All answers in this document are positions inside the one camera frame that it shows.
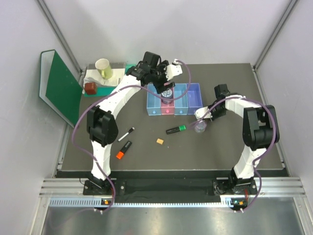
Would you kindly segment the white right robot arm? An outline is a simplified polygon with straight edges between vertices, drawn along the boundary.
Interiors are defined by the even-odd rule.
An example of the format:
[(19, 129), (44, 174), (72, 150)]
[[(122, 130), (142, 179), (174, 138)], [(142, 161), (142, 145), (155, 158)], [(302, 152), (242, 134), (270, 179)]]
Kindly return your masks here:
[(195, 111), (195, 125), (207, 119), (216, 120), (231, 111), (243, 119), (242, 138), (245, 144), (228, 180), (213, 180), (214, 193), (244, 193), (252, 188), (256, 167), (262, 156), (279, 141), (276, 111), (272, 105), (263, 105), (238, 93), (231, 93), (226, 84), (217, 85), (214, 91), (216, 100)]

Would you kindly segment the pink drawer box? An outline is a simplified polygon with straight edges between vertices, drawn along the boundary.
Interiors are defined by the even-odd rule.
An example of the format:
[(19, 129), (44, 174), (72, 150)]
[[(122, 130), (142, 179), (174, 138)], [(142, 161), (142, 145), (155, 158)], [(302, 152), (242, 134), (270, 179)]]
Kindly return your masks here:
[(161, 114), (162, 115), (173, 115), (174, 112), (175, 112), (174, 101), (170, 104), (163, 104), (161, 102)]

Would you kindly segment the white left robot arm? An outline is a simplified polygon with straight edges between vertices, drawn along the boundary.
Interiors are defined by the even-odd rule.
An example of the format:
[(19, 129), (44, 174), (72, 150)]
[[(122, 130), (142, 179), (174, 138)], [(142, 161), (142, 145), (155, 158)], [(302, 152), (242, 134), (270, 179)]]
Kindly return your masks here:
[(172, 79), (182, 74), (181, 63), (176, 59), (169, 63), (152, 52), (145, 52), (137, 65), (130, 67), (122, 81), (87, 112), (87, 133), (93, 147), (93, 169), (89, 181), (100, 194), (110, 191), (110, 155), (112, 143), (118, 136), (116, 118), (127, 102), (148, 84), (156, 90), (152, 96), (160, 98), (162, 92), (174, 87)]

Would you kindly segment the blue round lidded jar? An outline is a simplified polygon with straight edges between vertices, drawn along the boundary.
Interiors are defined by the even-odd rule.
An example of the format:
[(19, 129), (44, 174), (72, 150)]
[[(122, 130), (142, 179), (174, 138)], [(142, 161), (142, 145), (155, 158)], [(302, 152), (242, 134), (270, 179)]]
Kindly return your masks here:
[(163, 104), (172, 103), (173, 102), (172, 99), (173, 99), (173, 91), (171, 89), (168, 89), (161, 93), (161, 102)]

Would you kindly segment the purple drawer box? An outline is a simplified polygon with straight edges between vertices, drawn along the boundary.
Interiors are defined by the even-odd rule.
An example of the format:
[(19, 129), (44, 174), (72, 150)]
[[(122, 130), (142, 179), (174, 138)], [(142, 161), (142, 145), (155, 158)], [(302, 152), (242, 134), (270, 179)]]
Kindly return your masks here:
[(199, 83), (192, 83), (187, 91), (188, 115), (193, 115), (195, 111), (203, 107), (201, 89)]

